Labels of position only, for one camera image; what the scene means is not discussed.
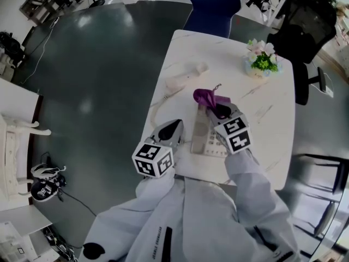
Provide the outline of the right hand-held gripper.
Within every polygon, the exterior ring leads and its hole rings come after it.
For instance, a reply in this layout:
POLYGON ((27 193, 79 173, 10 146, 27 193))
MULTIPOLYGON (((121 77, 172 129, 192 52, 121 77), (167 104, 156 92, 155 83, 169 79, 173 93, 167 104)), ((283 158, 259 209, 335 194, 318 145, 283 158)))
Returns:
POLYGON ((250 125, 237 105, 218 104, 218 116, 212 110, 207 110, 206 114, 217 138, 229 153, 236 154, 251 146, 250 125))

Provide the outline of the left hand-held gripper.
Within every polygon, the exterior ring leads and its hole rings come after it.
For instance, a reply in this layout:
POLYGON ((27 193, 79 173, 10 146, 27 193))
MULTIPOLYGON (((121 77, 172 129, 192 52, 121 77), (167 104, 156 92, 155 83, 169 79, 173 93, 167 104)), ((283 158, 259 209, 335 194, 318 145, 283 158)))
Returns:
POLYGON ((182 120, 171 120, 157 126, 151 135, 140 142, 132 160, 138 174, 160 178, 176 166, 175 153, 184 131, 182 120))

